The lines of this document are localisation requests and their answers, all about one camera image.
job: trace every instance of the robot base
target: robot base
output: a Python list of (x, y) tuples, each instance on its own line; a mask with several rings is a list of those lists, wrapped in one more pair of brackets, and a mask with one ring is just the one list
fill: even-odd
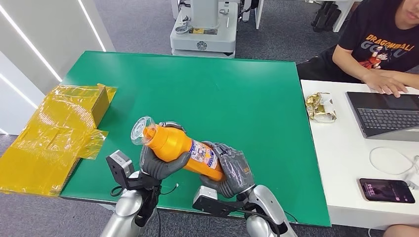
[(222, 52), (209, 52), (209, 51), (195, 51), (195, 50), (180, 50), (172, 49), (172, 55), (175, 56), (194, 56), (194, 57), (207, 57), (207, 58), (234, 58), (236, 56), (236, 51), (234, 50), (233, 54), (227, 55)]
[(177, 27), (182, 27), (182, 20), (192, 17), (190, 7), (183, 7), (177, 17), (176, 23), (170, 34), (170, 45), (173, 55), (234, 58), (236, 51), (236, 33), (238, 5), (235, 2), (219, 2), (218, 26), (214, 29), (194, 27), (192, 23), (189, 30), (183, 34), (176, 32)]

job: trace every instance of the orange bottle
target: orange bottle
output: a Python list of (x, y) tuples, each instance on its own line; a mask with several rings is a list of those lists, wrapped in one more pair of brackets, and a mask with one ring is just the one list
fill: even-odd
[(131, 132), (131, 140), (136, 145), (153, 149), (158, 158), (169, 162), (177, 159), (183, 152), (191, 157), (184, 169), (203, 174), (215, 181), (221, 181), (224, 173), (214, 151), (207, 145), (195, 141), (174, 127), (162, 127), (149, 116), (140, 118)]

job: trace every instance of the robotic arm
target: robotic arm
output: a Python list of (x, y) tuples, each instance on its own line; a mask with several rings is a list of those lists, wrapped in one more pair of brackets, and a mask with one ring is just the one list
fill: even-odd
[[(192, 207), (219, 217), (233, 211), (244, 213), (251, 237), (297, 237), (273, 193), (254, 183), (243, 152), (221, 143), (205, 143), (214, 150), (227, 178), (215, 182), (201, 176), (204, 186), (198, 189)], [(218, 200), (217, 191), (227, 198), (235, 195), (237, 201)]]
[[(202, 176), (205, 186), (198, 189), (193, 208), (219, 217), (233, 211), (242, 212), (251, 237), (297, 237), (273, 193), (264, 185), (254, 184), (243, 153), (224, 144), (207, 145), (212, 146), (219, 157), (227, 180), (217, 183)], [(162, 179), (184, 167), (189, 157), (189, 153), (184, 153), (175, 161), (164, 162), (144, 147), (141, 152), (143, 170), (134, 172), (132, 161), (121, 151), (108, 156), (106, 161), (123, 192), (101, 236), (141, 236), (156, 212)], [(227, 198), (236, 195), (237, 201), (218, 200), (217, 191)]]

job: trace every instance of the green tabletop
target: green tabletop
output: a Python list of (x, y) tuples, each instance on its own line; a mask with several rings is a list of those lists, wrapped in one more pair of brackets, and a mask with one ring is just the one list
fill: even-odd
[[(98, 129), (109, 131), (95, 160), (82, 160), (62, 197), (116, 201), (105, 157), (115, 150), (139, 168), (131, 143), (137, 119), (176, 121), (198, 141), (243, 150), (257, 184), (266, 185), (299, 223), (330, 226), (316, 153), (294, 62), (85, 52), (62, 84), (115, 86)], [(201, 185), (181, 170), (163, 181), (163, 208), (192, 211)]]

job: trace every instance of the food package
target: food package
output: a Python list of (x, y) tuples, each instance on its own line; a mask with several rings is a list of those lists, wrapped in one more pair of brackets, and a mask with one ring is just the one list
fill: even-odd
[(308, 116), (312, 120), (332, 123), (337, 119), (330, 93), (317, 92), (308, 96), (305, 100), (305, 106)]
[(0, 158), (0, 191), (57, 196), (80, 158), (95, 159), (97, 130), (116, 88), (59, 85)]

